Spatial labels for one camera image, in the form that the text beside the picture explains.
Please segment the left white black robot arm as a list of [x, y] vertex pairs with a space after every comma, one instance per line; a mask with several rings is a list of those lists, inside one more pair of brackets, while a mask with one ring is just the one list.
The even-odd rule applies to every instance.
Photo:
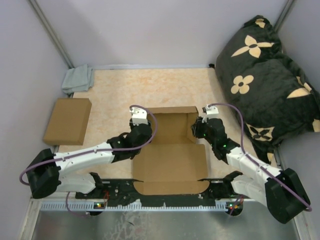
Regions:
[[93, 147], [72, 152], [53, 153], [43, 149], [26, 169], [26, 176], [34, 199], [43, 199], [55, 192], [78, 192], [97, 199], [104, 186], [97, 173], [77, 174], [85, 168], [113, 164], [133, 159], [152, 139], [150, 121], [129, 123], [130, 132], [123, 132]]

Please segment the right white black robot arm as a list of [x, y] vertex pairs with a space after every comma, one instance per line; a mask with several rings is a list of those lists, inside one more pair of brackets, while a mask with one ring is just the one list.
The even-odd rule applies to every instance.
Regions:
[[298, 174], [291, 168], [273, 167], [245, 152], [227, 136], [221, 119], [198, 117], [191, 130], [194, 137], [209, 143], [218, 160], [237, 169], [224, 178], [222, 190], [226, 197], [249, 197], [267, 207], [282, 224], [311, 209]]

